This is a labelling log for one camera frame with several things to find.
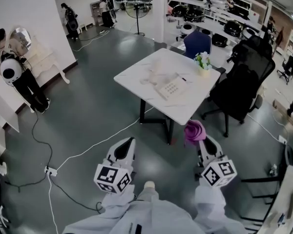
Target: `gray floor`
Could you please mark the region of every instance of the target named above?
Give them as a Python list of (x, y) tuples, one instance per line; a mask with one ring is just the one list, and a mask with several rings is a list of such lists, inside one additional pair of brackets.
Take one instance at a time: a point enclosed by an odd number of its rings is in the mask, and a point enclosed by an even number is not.
[[(96, 29), (92, 28), (81, 37), (86, 39), (96, 34)], [(79, 49), (86, 43), (72, 42), (71, 46)], [(53, 147), (51, 167), (58, 168), (67, 157), (80, 154), (139, 117), (140, 100), (115, 83), (113, 77), (157, 48), (151, 39), (112, 29), (107, 36), (95, 40), (80, 52), (74, 52), (79, 65), (66, 74), (71, 83), (67, 85), (59, 79), (47, 88), (46, 94), (51, 98), (50, 109), (39, 115), (35, 129), (36, 138), (49, 142)], [(193, 118), (200, 119), (200, 113), (213, 107), (212, 102), (205, 101)], [(273, 135), (285, 136), (282, 127), (272, 118), (273, 113), (273, 108), (264, 103), (251, 115)], [(148, 115), (161, 117), (156, 110)], [(282, 121), (277, 112), (275, 115)], [(19, 114), (21, 132), (10, 129), (6, 133), (7, 150), (3, 159), (8, 165), (8, 179), (12, 183), (23, 184), (43, 178), (50, 151), (31, 136), (35, 120), (36, 115), (26, 108)], [(210, 116), (203, 123), (207, 133), (233, 160), (240, 178), (263, 177), (269, 166), (280, 160), (280, 144), (249, 117), (244, 125), (230, 119), (229, 138), (222, 136), (223, 115)], [(289, 143), (293, 146), (293, 128), (288, 130)], [(174, 131), (176, 143), (168, 146), (161, 126), (137, 123), (85, 155), (69, 160), (59, 170), (55, 181), (77, 201), (95, 207), (96, 202), (104, 197), (93, 182), (97, 164), (102, 162), (111, 145), (125, 137), (137, 139), (135, 192), (139, 193), (147, 180), (154, 180), (160, 199), (169, 200), (195, 216), (193, 197), (197, 182), (193, 179), (193, 167), (196, 154), (193, 147), (184, 147), (183, 127), (178, 124)], [(235, 179), (223, 189), (228, 203), (227, 214), (232, 217), (263, 217), (267, 206), (263, 200), (252, 199), (251, 194), (273, 193), (275, 187), (275, 183), (247, 186)], [(12, 221), (11, 233), (55, 233), (48, 190), (47, 179), (39, 185), (22, 188), (20, 193), (16, 188), (3, 185), (2, 200)], [(56, 187), (52, 188), (51, 199), (59, 232), (65, 225), (95, 214), (70, 201)]]

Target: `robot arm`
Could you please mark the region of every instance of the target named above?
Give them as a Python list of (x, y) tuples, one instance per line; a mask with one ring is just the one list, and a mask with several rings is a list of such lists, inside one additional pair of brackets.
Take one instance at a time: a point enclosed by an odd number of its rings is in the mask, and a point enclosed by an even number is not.
[(132, 181), (135, 146), (135, 138), (130, 137), (117, 142), (108, 150), (94, 176), (94, 182), (100, 190), (120, 195), (125, 191)]

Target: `white pillar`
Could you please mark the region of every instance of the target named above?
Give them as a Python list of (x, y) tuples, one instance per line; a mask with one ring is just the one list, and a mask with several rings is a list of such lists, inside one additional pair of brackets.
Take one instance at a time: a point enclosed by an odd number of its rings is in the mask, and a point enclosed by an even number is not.
[(272, 13), (272, 2), (269, 1), (268, 2), (268, 8), (267, 8), (267, 13), (266, 13), (266, 17), (265, 17), (265, 21), (264, 21), (264, 25), (267, 26), (268, 24), (268, 20), (269, 20), (269, 17)]
[(153, 0), (153, 32), (156, 42), (164, 42), (164, 19), (167, 0)]

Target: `black office chair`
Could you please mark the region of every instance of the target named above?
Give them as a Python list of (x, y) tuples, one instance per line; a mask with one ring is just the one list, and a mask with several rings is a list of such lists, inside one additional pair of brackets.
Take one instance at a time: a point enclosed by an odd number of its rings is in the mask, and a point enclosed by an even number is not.
[(271, 55), (266, 56), (267, 53), (272, 53), (272, 47), (258, 38), (260, 37), (252, 36), (239, 44), (240, 51), (232, 70), (226, 79), (217, 81), (208, 98), (208, 101), (213, 100), (219, 109), (202, 115), (202, 119), (205, 119), (207, 115), (224, 112), (224, 137), (229, 136), (229, 116), (243, 124), (247, 113), (261, 107), (263, 99), (257, 95), (258, 88), (275, 68)]
[(254, 36), (250, 37), (248, 40), (242, 40), (239, 44), (235, 45), (232, 49), (232, 55), (227, 60), (227, 63), (231, 61), (233, 61), (233, 63), (236, 62), (237, 56), (243, 51), (243, 48), (240, 47), (242, 44), (247, 44), (253, 49), (256, 49), (261, 55), (267, 58), (271, 58), (272, 56), (272, 48), (268, 47), (267, 44), (264, 44), (262, 38)]
[(284, 77), (284, 79), (288, 85), (290, 77), (293, 76), (293, 56), (289, 57), (289, 60), (287, 63), (285, 63), (285, 61), (283, 61), (282, 67), (283, 67), (284, 71), (277, 70), (277, 73), (280, 73), (279, 78)]

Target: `flower vase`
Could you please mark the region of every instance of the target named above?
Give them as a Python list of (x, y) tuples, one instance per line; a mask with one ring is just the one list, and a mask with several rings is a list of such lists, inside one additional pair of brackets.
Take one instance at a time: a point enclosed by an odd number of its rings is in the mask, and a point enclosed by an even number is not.
[(201, 77), (204, 77), (204, 78), (209, 77), (210, 70), (206, 70), (204, 68), (199, 67), (198, 71)]

